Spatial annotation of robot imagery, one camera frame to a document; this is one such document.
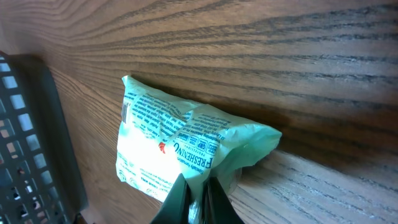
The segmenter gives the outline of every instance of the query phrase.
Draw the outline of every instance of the light green plastic bag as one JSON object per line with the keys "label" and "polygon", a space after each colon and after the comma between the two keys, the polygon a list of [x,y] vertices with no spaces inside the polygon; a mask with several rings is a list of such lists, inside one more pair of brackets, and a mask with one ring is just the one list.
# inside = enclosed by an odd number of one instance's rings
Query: light green plastic bag
{"label": "light green plastic bag", "polygon": [[162,202],[179,173],[193,198],[201,198],[209,176],[217,176],[228,189],[234,171],[253,166],[282,135],[270,126],[169,95],[130,76],[123,82],[118,177]]}

